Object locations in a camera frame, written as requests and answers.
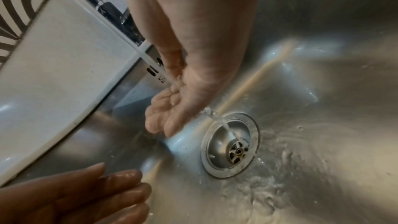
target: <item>sink basin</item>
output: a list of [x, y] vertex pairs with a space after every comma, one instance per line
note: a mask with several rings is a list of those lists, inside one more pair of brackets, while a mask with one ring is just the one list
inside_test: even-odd
[[[396, 17], [397, 0], [260, 0], [241, 70], [211, 104], [258, 128], [254, 156], [232, 177], [202, 163], [203, 148], [221, 149], [202, 146], [210, 118], [170, 139], [145, 131], [145, 107], [168, 84], [140, 61], [11, 183], [106, 162], [108, 173], [143, 170], [153, 187], [147, 223], [397, 223]], [[294, 53], [276, 61], [291, 37]], [[246, 126], [235, 127], [251, 138]]]

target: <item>hand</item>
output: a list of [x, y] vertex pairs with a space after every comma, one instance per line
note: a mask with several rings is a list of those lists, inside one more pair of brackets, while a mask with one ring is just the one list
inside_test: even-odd
[[129, 206], [117, 224], [141, 224], [149, 213], [144, 203], [149, 184], [128, 170], [101, 177], [104, 164], [38, 178], [0, 189], [0, 223], [93, 224]]
[[[257, 0], [127, 0], [142, 35], [153, 43], [166, 71], [182, 76], [152, 100], [146, 128], [177, 133], [234, 77], [242, 61]], [[186, 65], [181, 50], [188, 53]]]

